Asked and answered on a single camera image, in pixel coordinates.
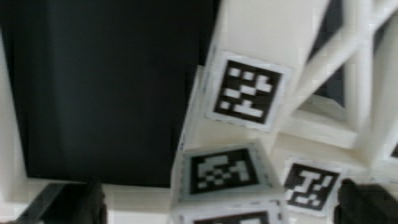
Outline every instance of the black panel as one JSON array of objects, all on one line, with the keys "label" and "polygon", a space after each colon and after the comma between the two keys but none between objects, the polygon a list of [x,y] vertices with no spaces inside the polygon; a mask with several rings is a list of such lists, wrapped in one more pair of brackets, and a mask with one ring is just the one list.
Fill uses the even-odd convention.
[{"label": "black panel", "polygon": [[169,186],[213,0],[18,0],[12,91],[30,177]]},{"label": "black panel", "polygon": [[[325,43],[329,42],[338,30],[341,29],[341,26],[345,24],[343,21],[343,1],[334,0],[329,3],[327,11],[325,11],[325,17],[322,20],[320,30],[318,30],[318,36],[314,40],[313,50],[309,54],[309,59],[313,59],[314,54],[318,53]],[[345,106],[345,69],[343,66],[338,69],[334,75],[330,76],[325,84],[322,85],[320,89],[316,90],[316,95],[327,97],[329,99],[334,99],[341,106]]]}]

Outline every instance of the white frame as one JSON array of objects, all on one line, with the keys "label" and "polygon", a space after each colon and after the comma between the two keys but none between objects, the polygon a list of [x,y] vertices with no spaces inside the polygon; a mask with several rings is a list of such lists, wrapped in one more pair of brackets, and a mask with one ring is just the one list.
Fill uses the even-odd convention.
[{"label": "white frame", "polygon": [[288,205],[288,210],[291,210],[293,212],[309,214],[316,217],[323,217],[327,215],[327,210],[329,210],[330,205],[336,204],[336,197],[332,197],[332,196],[338,196],[338,189],[339,189],[339,185],[341,185],[341,180],[346,177],[348,170],[343,167],[336,166],[330,162],[320,162],[320,161],[314,161],[311,159],[304,159],[302,157],[290,156],[286,158],[286,161],[284,161],[282,184],[284,184],[286,179],[288,179],[290,169],[291,169],[293,164],[302,164],[302,165],[311,166],[311,167],[314,167],[322,170],[327,170],[327,171],[332,171],[332,172],[339,173],[339,177],[338,177],[336,184],[334,184],[334,187],[332,187],[332,190],[330,190],[330,194],[329,194],[329,198],[327,198],[327,201],[325,201],[322,211],[316,212],[311,209],[304,209],[304,208],[298,208],[298,207]]},{"label": "white frame", "polygon": [[[222,217],[222,216],[229,216],[229,215],[243,215],[243,214],[249,214],[249,213],[254,213],[254,212],[268,212],[272,209],[275,209],[275,205],[270,201],[275,201],[275,200],[268,200],[268,201],[261,201],[259,204],[250,204],[250,203],[245,203],[242,204],[242,207],[234,207],[234,208],[229,208],[229,211],[227,212],[222,212],[213,209],[213,208],[204,208],[204,211],[203,211],[203,216],[201,216],[201,219],[197,219],[199,217],[192,215],[192,213],[188,215],[183,216],[183,223],[181,224],[194,224],[194,221],[199,221],[199,220],[204,220],[204,219],[211,219],[211,218],[217,218],[217,217]],[[277,217],[275,216],[268,216],[270,217],[270,223],[274,224],[286,224],[288,223],[288,216],[286,216],[286,212],[282,210],[284,208],[284,203],[282,201],[281,202],[281,214],[282,214],[282,220],[281,222],[277,222]]]},{"label": "white frame", "polygon": [[[343,1],[345,25],[304,68],[295,91],[300,97],[291,97],[288,102],[286,116],[291,124],[281,127],[281,131],[345,149],[359,147],[364,128],[371,124],[373,34],[396,9],[396,0],[380,0],[375,3],[371,0]],[[322,122],[295,118],[295,111],[343,64],[346,64],[346,124],[336,121],[336,124],[325,125]],[[307,127],[306,131],[291,128],[295,123]]]},{"label": "white frame", "polygon": [[[226,116],[219,113],[213,112],[213,108],[215,108],[215,103],[217,103],[217,97],[219,97],[219,89],[220,89],[220,84],[222,84],[222,78],[224,78],[224,72],[226,72],[226,65],[227,65],[227,61],[236,61],[268,71],[274,71],[281,74],[281,82],[277,85],[277,92],[275,92],[275,97],[274,97],[274,102],[272,102],[272,107],[270,107],[270,112],[268,112],[268,116],[266,116],[266,121],[265,124],[259,124],[256,122],[250,121],[243,121],[242,119]],[[247,128],[254,128],[261,131],[270,131],[272,129],[272,125],[274,125],[274,119],[275,119],[275,113],[277,113],[277,109],[281,108],[281,105],[284,103],[282,98],[284,98],[284,89],[286,89],[286,83],[288,83],[288,78],[291,76],[291,69],[282,66],[277,65],[272,62],[266,62],[259,59],[254,59],[247,56],[243,56],[242,54],[236,54],[229,51],[222,51],[215,57],[215,64],[211,67],[211,71],[210,71],[210,77],[208,77],[208,95],[206,95],[206,117],[210,119],[215,119],[222,122],[227,122],[238,126],[243,126]]]},{"label": "white frame", "polygon": [[[249,154],[250,154],[250,159],[252,159],[252,166],[254,166],[254,172],[256,172],[256,176],[258,176],[258,180],[259,180],[259,183],[256,185],[249,185],[249,186],[242,186],[242,187],[236,187],[233,189],[227,189],[227,190],[220,190],[217,192],[208,192],[208,193],[201,193],[197,195],[192,195],[188,193],[188,187],[190,187],[190,180],[188,177],[190,176],[190,159],[195,157],[195,156],[204,156],[204,155],[210,155],[213,153],[220,153],[220,152],[227,152],[227,151],[233,151],[236,149],[242,149],[242,147],[247,148],[249,150]],[[226,147],[220,147],[220,148],[215,148],[213,150],[197,150],[197,151],[187,151],[185,154],[183,154],[183,192],[181,192],[181,200],[201,200],[201,199],[206,199],[206,198],[213,198],[215,195],[220,195],[220,194],[231,194],[231,192],[236,192],[236,193],[243,193],[243,192],[263,192],[263,191],[272,191],[275,189],[275,181],[277,179],[272,178],[274,176],[270,175],[270,181],[274,182],[274,186],[266,186],[266,178],[265,178],[265,175],[259,173],[261,170],[266,170],[268,173],[272,174],[274,170],[270,169],[270,167],[263,167],[263,162],[261,162],[261,155],[259,154],[259,149],[256,149],[256,145],[254,144],[238,144],[238,145],[229,145]]]}]

